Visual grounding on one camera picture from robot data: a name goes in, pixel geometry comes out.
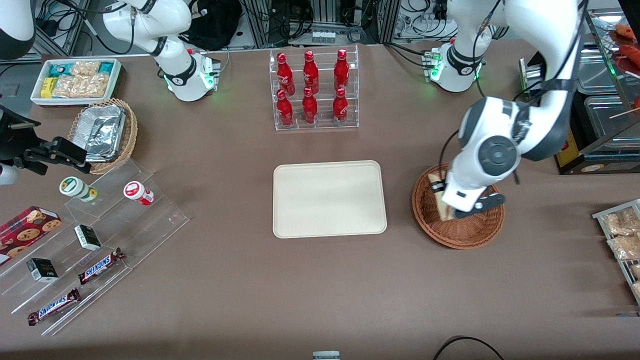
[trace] red cookie box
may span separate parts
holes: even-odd
[[[58,214],[31,206],[0,226],[0,266],[60,226]]]

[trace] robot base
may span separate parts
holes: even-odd
[[[192,54],[196,61],[196,72],[187,80],[185,85],[177,86],[171,84],[164,77],[171,92],[182,101],[196,101],[209,92],[217,91],[220,81],[220,62],[215,63],[211,58],[201,54]]]

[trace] red and white bottle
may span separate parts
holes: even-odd
[[[347,106],[349,103],[344,97],[344,88],[339,88],[335,92],[335,99],[333,100],[333,123],[336,126],[343,126],[347,122]]]
[[[305,122],[309,125],[316,123],[318,119],[318,102],[314,97],[313,90],[307,86],[305,88],[305,98],[302,99],[302,108],[305,111]]]
[[[305,76],[305,86],[311,88],[314,94],[320,91],[320,78],[318,75],[318,65],[314,61],[314,52],[305,51],[305,67],[302,69]]]
[[[280,88],[284,90],[288,96],[293,96],[296,93],[296,86],[293,85],[293,71],[287,63],[287,56],[284,53],[278,53],[276,55],[278,60],[278,82]]]
[[[292,127],[293,126],[293,107],[291,106],[291,102],[287,99],[287,94],[282,89],[278,89],[276,92],[276,96],[278,97],[278,102],[276,102],[276,107],[278,108],[278,115],[280,116],[280,123],[284,127]]]
[[[347,63],[347,51],[345,49],[338,50],[338,61],[335,62],[333,68],[333,87],[336,91],[339,88],[347,88],[349,85],[349,63]]]
[[[135,200],[144,206],[151,205],[155,199],[154,193],[145,188],[139,181],[128,182],[122,192],[128,199]]]

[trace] black bag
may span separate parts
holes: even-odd
[[[189,8],[191,27],[180,34],[180,39],[207,51],[229,45],[242,16],[238,0],[192,0]]]

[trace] small black box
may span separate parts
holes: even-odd
[[[31,258],[27,261],[27,267],[35,281],[54,282],[58,280],[56,269],[53,268],[51,261],[47,259]]]
[[[80,241],[80,246],[83,248],[98,251],[102,247],[98,236],[96,236],[95,231],[93,231],[91,227],[80,224],[74,228],[74,231],[76,232],[76,238]]]

